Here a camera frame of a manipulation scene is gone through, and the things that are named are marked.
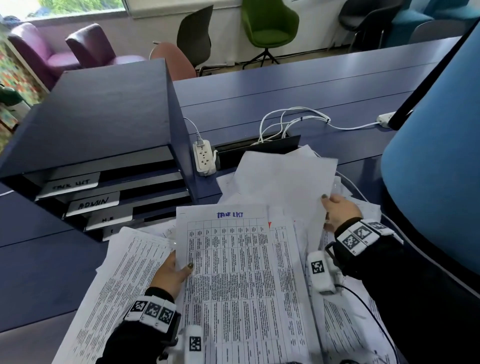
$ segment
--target hand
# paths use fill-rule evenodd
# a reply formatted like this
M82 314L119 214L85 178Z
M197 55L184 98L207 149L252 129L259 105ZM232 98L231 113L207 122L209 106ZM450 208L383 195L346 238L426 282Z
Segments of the hand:
M189 263L181 270L175 269L176 255L175 251L171 252L165 262L156 271L152 278L150 287L159 287L170 293L173 299L176 299L180 293L181 284L193 271L193 263Z
M356 204L339 194L332 194L330 198L324 194L322 204L327 210L329 220L324 226L327 231L335 232L345 221L363 217Z

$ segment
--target green armchair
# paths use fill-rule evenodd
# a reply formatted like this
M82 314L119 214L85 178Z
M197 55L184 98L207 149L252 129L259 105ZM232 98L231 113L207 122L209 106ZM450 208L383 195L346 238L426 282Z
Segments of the green armchair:
M265 50L245 66L263 56L268 56L273 62L278 61L268 51L269 48L276 48L290 43L299 28L299 16L292 9L287 7L282 0L243 0L241 6L241 18L247 38L254 46L265 48Z

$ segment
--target white wall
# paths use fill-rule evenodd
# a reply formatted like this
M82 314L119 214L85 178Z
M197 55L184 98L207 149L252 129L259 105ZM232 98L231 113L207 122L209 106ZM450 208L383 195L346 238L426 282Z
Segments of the white wall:
M286 4L300 16L296 38L286 46L272 49L273 55L285 55L326 48L337 27L337 16L345 0L297 0ZM186 14L155 18L118 18L99 21L118 55L139 54L148 57L152 41L176 43L177 31ZM89 23L44 26L40 32L56 51L68 50L65 38ZM206 64L248 61L261 52L248 41L241 24L240 8L215 9L209 28L212 54ZM338 32L342 39L345 32Z

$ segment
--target black sleeve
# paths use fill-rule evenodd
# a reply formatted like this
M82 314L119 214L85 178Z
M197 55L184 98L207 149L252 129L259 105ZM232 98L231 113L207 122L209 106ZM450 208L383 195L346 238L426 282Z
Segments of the black sleeve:
M347 221L335 237L358 220ZM340 261L339 247L336 242ZM480 300L437 266L410 254L393 236L381 236L346 267L375 300L409 364L478 362Z
M173 297L165 290L150 287L145 296L157 296L174 302ZM155 364L157 357L165 347L160 344L166 335L140 322L123 321L107 340L103 355L96 364L138 363Z

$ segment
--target pink chair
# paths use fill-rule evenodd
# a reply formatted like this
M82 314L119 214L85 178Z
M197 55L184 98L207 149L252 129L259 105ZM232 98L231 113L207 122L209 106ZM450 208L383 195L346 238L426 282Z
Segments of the pink chair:
M72 52L55 53L31 23L12 29L8 40L49 90L63 72L81 68Z
M102 27L98 24L77 30L68 36L66 42L84 68L145 61L141 56L117 57Z
M197 77L197 71L188 58L174 44L163 42L156 45L150 53L150 59L155 58L165 58L172 81Z

